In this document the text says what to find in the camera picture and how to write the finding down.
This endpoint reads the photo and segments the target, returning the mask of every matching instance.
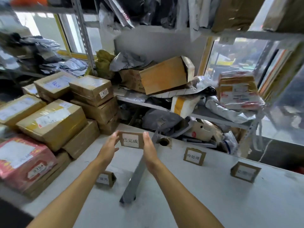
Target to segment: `cardboard sign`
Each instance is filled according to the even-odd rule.
[[[261,168],[243,162],[238,162],[231,168],[230,175],[253,183]]]
[[[122,146],[143,149],[144,143],[142,133],[120,131],[118,135]]]
[[[191,162],[193,164],[201,166],[203,165],[205,156],[206,156],[205,152],[202,152],[199,149],[187,147],[184,155],[184,161]]]
[[[109,185],[109,187],[113,187],[114,183],[116,182],[116,177],[114,173],[109,171],[104,171],[102,174],[98,176],[96,182]]]

